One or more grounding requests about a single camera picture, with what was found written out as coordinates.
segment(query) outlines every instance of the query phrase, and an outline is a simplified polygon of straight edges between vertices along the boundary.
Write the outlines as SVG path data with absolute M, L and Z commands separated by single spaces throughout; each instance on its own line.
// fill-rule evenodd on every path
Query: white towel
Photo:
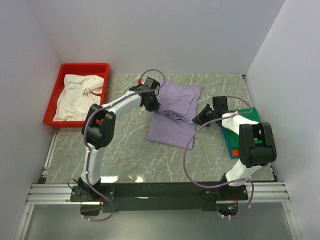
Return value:
M 66 74 L 53 121 L 84 121 L 92 104 L 100 104 L 104 79 L 96 75 Z

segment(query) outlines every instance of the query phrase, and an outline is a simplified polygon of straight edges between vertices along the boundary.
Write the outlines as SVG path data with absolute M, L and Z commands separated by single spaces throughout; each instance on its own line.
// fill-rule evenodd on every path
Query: cable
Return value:
M 139 91 L 139 92 L 133 92 L 131 94 L 129 94 L 128 96 L 124 96 L 123 98 L 119 99 L 118 101 L 114 102 L 113 105 L 117 105 L 119 103 L 121 103 L 122 101 L 134 96 L 134 95 L 138 95 L 138 94 L 142 94 L 142 93 L 151 93 L 151 92 L 155 92 L 155 91 L 158 91 L 159 89 L 161 89 L 165 83 L 166 83 L 166 77 L 165 75 L 157 70 L 157 69 L 149 69 L 147 71 L 145 71 L 144 73 L 142 73 L 142 75 L 140 76 L 139 79 L 142 79 L 143 76 L 148 73 L 148 72 L 151 72 L 151 71 L 156 71 L 158 73 L 160 73 L 163 77 L 163 84 L 161 86 L 159 86 L 158 88 L 156 89 L 152 89 L 152 90 L 144 90 L 144 91 Z M 93 120 L 94 116 L 103 111 L 103 110 L 106 110 L 106 109 L 109 109 L 111 106 L 105 106 L 105 107 L 102 107 L 102 108 L 99 108 L 97 110 L 95 110 L 91 115 L 90 117 L 88 118 L 85 126 L 84 126 L 84 131 L 83 131 L 83 141 L 84 141 L 84 145 L 88 148 L 88 154 L 87 154 L 87 159 L 86 159 L 86 165 L 85 165 L 85 171 L 86 171 L 86 174 L 85 174 L 85 179 L 86 179 L 86 183 L 88 184 L 88 186 L 91 188 L 92 191 L 94 191 L 96 194 L 98 194 L 100 197 L 102 197 L 103 199 L 105 199 L 106 201 L 108 201 L 111 205 L 111 213 L 109 216 L 105 217 L 105 218 L 102 218 L 102 219 L 91 219 L 87 216 L 84 216 L 85 219 L 87 219 L 88 221 L 92 221 L 92 222 L 102 222 L 102 221 L 105 221 L 105 220 L 108 220 L 109 218 L 111 218 L 111 216 L 114 214 L 115 212 L 115 206 L 113 204 L 113 202 L 108 198 L 106 197 L 105 195 L 103 195 L 101 192 L 99 192 L 98 190 L 96 190 L 90 183 L 90 180 L 89 180 L 89 162 L 90 162 L 90 156 L 91 156 L 91 152 L 92 152 L 92 149 L 91 147 L 89 146 L 88 144 L 88 141 L 87 141 L 87 132 L 88 132 L 88 126 L 89 126 L 89 123 L 91 123 L 91 121 Z
M 76 183 L 78 183 L 78 181 L 77 180 L 75 180 L 74 178 L 71 178 L 69 181 L 68 181 L 68 187 L 72 190 L 72 187 L 70 186 L 70 184 L 69 184 L 69 182 L 71 181 L 71 180 L 73 180 L 73 181 L 75 181 Z
M 247 181 L 249 182 L 251 185 L 252 185 L 252 191 L 251 191 L 251 196 L 249 198 L 249 201 L 247 203 L 247 205 L 243 208 L 243 210 L 241 212 L 239 212 L 238 214 L 232 216 L 231 218 L 235 218 L 239 215 L 241 215 L 250 205 L 251 201 L 252 201 L 252 198 L 254 196 L 254 183 L 250 180 L 246 180 L 245 178 L 241 178 L 241 179 L 236 179 L 236 180 L 231 180 L 231 181 L 227 181 L 227 182 L 224 182 L 224 183 L 220 183 L 220 184 L 217 184 L 217 185 L 212 185 L 212 186 L 206 186 L 206 185 L 202 185 L 200 183 L 197 183 L 196 181 L 194 181 L 191 176 L 189 175 L 188 171 L 187 171 L 187 166 L 186 166 L 186 155 L 187 155 L 187 151 L 188 151 L 188 146 L 189 144 L 191 143 L 191 141 L 195 138 L 195 136 L 197 135 L 197 133 L 203 129 L 205 126 L 209 125 L 209 124 L 212 124 L 212 123 L 215 123 L 217 121 L 221 121 L 221 120 L 225 120 L 225 119 L 230 119 L 230 118 L 233 118 L 234 116 L 238 115 L 238 114 L 250 114 L 252 113 L 253 109 L 251 107 L 251 105 L 246 101 L 246 100 L 243 100 L 242 98 L 240 97 L 237 97 L 237 96 L 226 96 L 227 98 L 233 98 L 233 99 L 238 99 L 238 100 L 241 100 L 242 102 L 244 102 L 249 108 L 250 108 L 250 111 L 244 111 L 244 112 L 236 112 L 230 116 L 225 116 L 225 117 L 220 117 L 220 118 L 217 118 L 217 119 L 214 119 L 214 120 L 210 120 L 210 121 L 207 121 L 205 124 L 201 125 L 200 128 L 194 132 L 194 134 L 192 135 L 192 137 L 190 138 L 189 142 L 187 143 L 185 149 L 184 149 L 184 152 L 183 152 L 183 161 L 182 161 L 182 164 L 183 164 L 183 170 L 184 170 L 184 173 L 186 175 L 186 177 L 190 180 L 190 182 L 192 182 L 194 185 L 200 187 L 200 188 L 204 188 L 204 189 L 216 189 L 216 188 L 219 188 L 219 187 L 222 187 L 222 186 L 226 186 L 228 184 L 231 184 L 231 183 L 235 183 L 235 182 L 239 182 L 239 181 Z

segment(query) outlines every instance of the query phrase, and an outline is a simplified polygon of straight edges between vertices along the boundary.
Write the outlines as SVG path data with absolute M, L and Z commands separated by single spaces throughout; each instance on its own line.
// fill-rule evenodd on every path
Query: table surface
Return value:
M 149 77 L 158 79 L 156 74 Z M 137 74 L 109 76 L 107 100 L 122 96 L 138 82 Z M 202 85 L 197 113 L 213 96 L 237 96 L 250 101 L 241 75 L 166 74 L 170 81 L 181 85 Z M 228 99 L 229 110 L 246 107 L 235 99 Z M 183 170 L 184 149 L 147 141 L 153 113 L 139 107 L 122 116 L 115 124 L 114 137 L 106 147 L 101 166 L 101 181 L 132 182 L 188 182 Z M 230 159 L 228 149 L 218 125 L 205 127 L 195 137 L 193 149 L 186 155 L 187 169 L 195 181 L 219 181 L 238 159 Z M 56 136 L 46 184 L 65 184 L 78 179 L 85 162 L 85 146 L 80 128 L 61 128 Z M 262 167 L 252 175 L 254 181 L 274 181 L 271 165 Z

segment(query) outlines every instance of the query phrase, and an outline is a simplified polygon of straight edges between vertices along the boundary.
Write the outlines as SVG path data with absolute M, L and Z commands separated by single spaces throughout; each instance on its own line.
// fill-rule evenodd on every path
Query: gray floor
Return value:
M 81 219 L 78 205 L 36 205 L 26 240 L 292 240 L 281 203 L 253 203 L 228 221 L 201 210 L 124 211 Z
M 202 85 L 199 113 L 213 96 L 237 96 L 250 100 L 241 75 L 167 74 L 182 85 Z M 137 84 L 136 74 L 116 74 L 109 78 L 107 102 L 122 96 Z M 230 110 L 245 108 L 238 100 L 229 99 Z M 136 108 L 116 122 L 114 138 L 107 146 L 101 166 L 102 182 L 182 182 L 189 181 L 182 166 L 183 149 L 147 141 L 152 113 Z M 62 128 L 57 135 L 47 184 L 65 184 L 77 179 L 83 170 L 85 147 L 80 128 Z M 193 149 L 187 152 L 189 174 L 196 181 L 219 181 L 238 159 L 230 159 L 221 128 L 204 128 L 195 137 Z M 252 175 L 254 181 L 273 181 L 271 166 Z

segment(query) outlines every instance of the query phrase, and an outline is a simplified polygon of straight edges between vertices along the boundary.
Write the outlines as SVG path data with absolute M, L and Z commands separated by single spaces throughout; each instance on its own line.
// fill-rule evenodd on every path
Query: black wire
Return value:
M 73 180 L 73 181 L 75 181 L 76 183 L 78 183 L 78 181 L 77 180 L 75 180 L 74 178 L 71 178 L 69 181 L 68 181 L 68 187 L 72 190 L 72 187 L 70 186 L 70 184 L 69 184 L 69 182 L 71 181 L 71 180 Z

